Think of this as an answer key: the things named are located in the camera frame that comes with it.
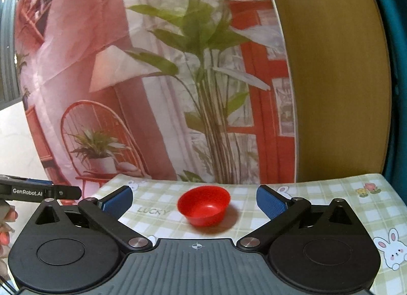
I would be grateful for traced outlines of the left hand red nails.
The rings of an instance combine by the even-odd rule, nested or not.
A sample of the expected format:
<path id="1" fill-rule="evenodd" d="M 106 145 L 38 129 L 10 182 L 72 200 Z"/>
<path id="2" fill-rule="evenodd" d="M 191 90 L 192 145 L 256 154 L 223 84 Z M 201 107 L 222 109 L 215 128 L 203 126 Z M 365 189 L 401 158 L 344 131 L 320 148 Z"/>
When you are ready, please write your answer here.
<path id="1" fill-rule="evenodd" d="M 8 267 L 6 264 L 6 258 L 10 252 L 10 234 L 14 232 L 8 224 L 14 223 L 18 219 L 18 213 L 13 205 L 10 205 L 3 199 L 1 200 L 1 283 L 8 280 Z"/>

